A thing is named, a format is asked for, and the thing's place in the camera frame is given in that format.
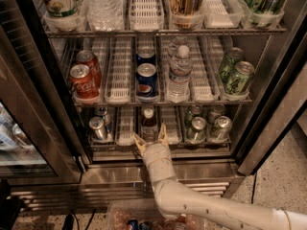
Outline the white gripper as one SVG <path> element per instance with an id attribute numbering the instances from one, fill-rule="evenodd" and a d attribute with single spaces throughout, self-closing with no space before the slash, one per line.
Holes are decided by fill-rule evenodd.
<path id="1" fill-rule="evenodd" d="M 153 184 L 165 179 L 177 179 L 171 152 L 168 148 L 168 135 L 164 123 L 161 124 L 158 134 L 159 143 L 146 147 L 145 141 L 136 133 L 132 134 L 132 139 L 142 155 L 143 162 Z"/>

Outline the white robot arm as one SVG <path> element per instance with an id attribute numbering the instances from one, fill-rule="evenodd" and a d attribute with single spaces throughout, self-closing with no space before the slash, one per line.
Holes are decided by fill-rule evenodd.
<path id="1" fill-rule="evenodd" d="M 149 173 L 154 200 L 163 217 L 195 215 L 230 230 L 307 230 L 306 215 L 204 195 L 180 183 L 165 126 L 160 129 L 158 140 L 151 144 L 137 134 L 132 139 Z"/>

